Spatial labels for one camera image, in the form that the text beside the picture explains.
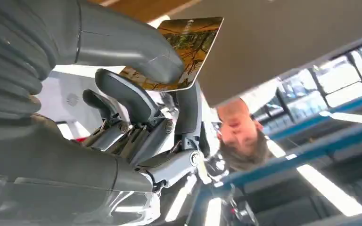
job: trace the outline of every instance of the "gray panel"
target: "gray panel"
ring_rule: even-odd
[[[203,0],[174,19],[222,16],[198,80],[218,105],[362,38],[362,0]]]
[[[300,226],[319,217],[308,198],[256,214],[260,226]]]

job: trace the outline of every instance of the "blue metal beam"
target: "blue metal beam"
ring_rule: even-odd
[[[335,113],[335,112],[351,112],[353,110],[356,110],[358,108],[362,108],[362,97],[359,97],[355,100],[352,100],[350,102],[347,102],[343,105],[340,105],[338,107],[334,107],[331,109],[328,109],[329,112],[331,113]],[[317,125],[318,123],[322,123],[322,122],[326,122],[328,120],[331,120],[330,117],[323,117],[321,115],[316,115],[314,117],[310,117],[307,120],[291,126],[289,128],[286,128],[282,131],[270,134],[269,137],[274,140],[280,140],[280,139],[284,139],[287,138],[293,134],[302,132],[303,130],[309,129],[310,127],[313,127],[315,125]]]

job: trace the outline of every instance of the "wooden panel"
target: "wooden panel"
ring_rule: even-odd
[[[143,22],[179,12],[200,0],[119,0],[109,8]]]
[[[100,4],[100,3],[102,3],[102,2],[104,2],[104,1],[106,1],[106,0],[88,0],[88,1],[93,2],[93,3]]]

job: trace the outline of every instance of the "fluorescent light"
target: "fluorescent light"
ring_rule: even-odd
[[[122,213],[135,213],[135,212],[141,212],[144,210],[143,206],[118,206],[116,207],[116,212],[122,212]]]
[[[361,114],[335,112],[335,113],[331,114],[331,118],[336,119],[336,120],[342,120],[342,121],[352,121],[352,122],[362,123]]]
[[[290,154],[290,155],[285,156],[285,158],[288,159],[288,160],[294,159],[296,157],[297,156],[295,154]]]
[[[187,198],[187,195],[191,193],[193,186],[195,185],[197,181],[197,178],[195,175],[188,176],[187,182],[185,183],[185,186],[181,188],[177,194],[177,197],[175,197],[175,200],[173,204],[171,205],[170,210],[167,213],[167,216],[165,218],[166,222],[171,222],[177,219],[178,214],[180,213],[181,207],[185,202],[185,199]]]
[[[267,146],[270,150],[270,152],[276,157],[276,158],[279,158],[279,157],[282,157],[282,156],[285,156],[285,151],[280,148],[280,146],[278,146],[278,144],[276,144],[274,141],[272,140],[267,140]]]
[[[205,226],[219,226],[221,217],[221,199],[214,198],[207,206]]]
[[[362,205],[310,165],[303,165],[297,171],[324,195],[345,216],[362,213]]]

